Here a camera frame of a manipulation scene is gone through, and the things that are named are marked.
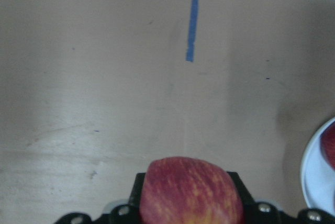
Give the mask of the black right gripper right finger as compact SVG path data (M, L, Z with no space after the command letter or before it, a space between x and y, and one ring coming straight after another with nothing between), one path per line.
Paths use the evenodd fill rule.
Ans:
M305 208L299 211L296 217L292 217L269 202L257 202L238 173L228 172L228 174L241 198L245 223L334 224L334 215L318 208Z

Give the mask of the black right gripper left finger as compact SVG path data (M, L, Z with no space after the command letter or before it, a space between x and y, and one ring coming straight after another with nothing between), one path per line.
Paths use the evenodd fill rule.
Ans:
M102 213L100 217L93 220L88 214L82 212L72 212L60 217L55 223L116 223L131 224L142 223L139 214L139 205L145 173L138 173L126 204L113 207L107 213Z

